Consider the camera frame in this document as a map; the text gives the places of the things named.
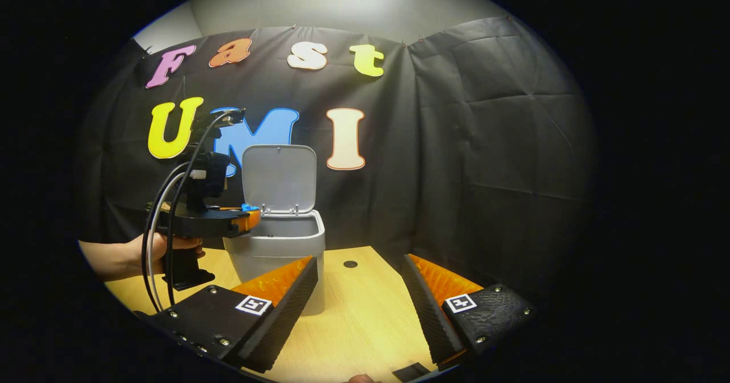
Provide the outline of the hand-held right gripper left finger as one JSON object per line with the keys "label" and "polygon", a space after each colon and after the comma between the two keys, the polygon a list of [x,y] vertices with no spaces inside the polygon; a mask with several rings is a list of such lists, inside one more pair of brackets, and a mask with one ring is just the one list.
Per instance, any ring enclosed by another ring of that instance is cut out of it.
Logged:
{"label": "hand-held right gripper left finger", "polygon": [[167,309],[138,317],[201,356],[268,372],[318,282],[304,256],[234,288],[209,285]]}

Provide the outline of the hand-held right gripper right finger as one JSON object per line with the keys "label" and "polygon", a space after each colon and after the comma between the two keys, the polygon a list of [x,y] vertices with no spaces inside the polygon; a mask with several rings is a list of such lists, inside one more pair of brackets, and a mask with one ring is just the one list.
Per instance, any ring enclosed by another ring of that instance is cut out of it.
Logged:
{"label": "hand-held right gripper right finger", "polygon": [[420,256],[403,255],[401,278],[439,370],[495,349],[537,314],[505,284],[480,286]]}

